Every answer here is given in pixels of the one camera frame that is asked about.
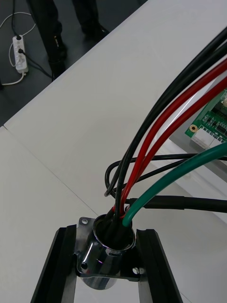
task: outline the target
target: mounting hole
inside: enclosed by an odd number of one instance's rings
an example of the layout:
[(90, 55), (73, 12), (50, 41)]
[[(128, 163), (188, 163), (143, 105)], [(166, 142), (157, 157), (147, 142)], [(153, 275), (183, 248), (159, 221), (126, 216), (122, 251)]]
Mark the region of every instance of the mounting hole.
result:
[(82, 264), (81, 264), (81, 268), (82, 268), (82, 269), (87, 269), (87, 263), (82, 263)]
[(83, 224), (87, 224), (87, 223), (88, 223), (88, 220), (87, 220), (87, 219), (82, 219), (82, 223), (83, 223)]
[(133, 273), (134, 273), (135, 275), (138, 275), (138, 274), (140, 273), (140, 271), (139, 271), (139, 269), (138, 269), (137, 267), (134, 267), (134, 268), (132, 269), (132, 271), (133, 271)]
[(196, 133), (198, 131), (198, 127), (195, 124), (190, 125), (189, 129), (193, 133)]

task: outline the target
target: screw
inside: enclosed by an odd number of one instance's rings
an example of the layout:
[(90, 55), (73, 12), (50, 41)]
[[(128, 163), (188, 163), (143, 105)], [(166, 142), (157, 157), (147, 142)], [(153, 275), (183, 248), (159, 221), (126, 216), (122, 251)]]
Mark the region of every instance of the screw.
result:
[(88, 220), (87, 220), (87, 219), (82, 219), (82, 223), (83, 223), (83, 224), (87, 224), (87, 223), (88, 223)]

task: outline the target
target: leg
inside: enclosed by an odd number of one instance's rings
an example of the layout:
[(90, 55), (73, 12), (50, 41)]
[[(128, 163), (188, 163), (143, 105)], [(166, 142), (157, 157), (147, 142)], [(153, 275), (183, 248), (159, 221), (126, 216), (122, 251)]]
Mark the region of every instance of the leg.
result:
[(50, 10), (48, 10), (48, 2), (52, 0), (27, 0), (28, 6), (31, 10), (31, 14), (38, 27), (40, 36), (44, 43), (46, 52), (49, 57), (49, 64), (55, 77), (58, 77), (65, 71), (65, 65), (62, 61), (61, 54), (58, 50), (56, 40), (54, 38), (54, 27), (61, 30), (61, 24), (57, 21), (57, 15), (53, 13), (56, 20), (55, 24), (52, 18), (49, 16)]
[(46, 8), (47, 8), (47, 15), (49, 16), (51, 23), (52, 23), (52, 32), (54, 39), (56, 41), (58, 50), (62, 59), (66, 59), (67, 57), (67, 49), (64, 45), (61, 32), (62, 32), (62, 25), (61, 22), (58, 20), (58, 10), (53, 0), (46, 0)]
[(54, 36), (61, 35), (62, 25), (61, 22), (58, 20), (58, 10), (53, 0), (46, 0), (46, 9), (47, 15), (51, 20), (51, 28)]
[(73, 0), (72, 2), (82, 27), (90, 27), (98, 23), (96, 0)]
[(99, 41), (109, 32), (99, 24), (96, 0), (72, 0), (82, 31)]

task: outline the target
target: white connector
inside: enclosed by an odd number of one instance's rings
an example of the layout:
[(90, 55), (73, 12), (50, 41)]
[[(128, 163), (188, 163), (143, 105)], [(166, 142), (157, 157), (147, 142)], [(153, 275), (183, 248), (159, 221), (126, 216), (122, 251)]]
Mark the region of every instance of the white connector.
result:
[(196, 142), (198, 145), (203, 147), (204, 149), (209, 148), (211, 143), (214, 140), (214, 137), (211, 136), (209, 133), (204, 131), (202, 128), (200, 128), (195, 135), (192, 137), (192, 140)]
[(28, 72), (28, 65), (26, 56), (23, 53), (19, 53), (18, 50), (22, 49), (25, 52), (25, 44), (23, 36), (20, 35), (21, 39), (17, 40), (17, 37), (13, 37), (13, 51), (15, 56), (15, 68), (18, 73), (26, 73)]

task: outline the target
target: green circuit board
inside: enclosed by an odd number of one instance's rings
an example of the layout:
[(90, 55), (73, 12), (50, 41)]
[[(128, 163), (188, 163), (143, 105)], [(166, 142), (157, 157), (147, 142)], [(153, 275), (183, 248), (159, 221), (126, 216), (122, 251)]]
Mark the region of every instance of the green circuit board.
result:
[(192, 138), (200, 128), (221, 142), (227, 141), (227, 89), (203, 108), (185, 134)]

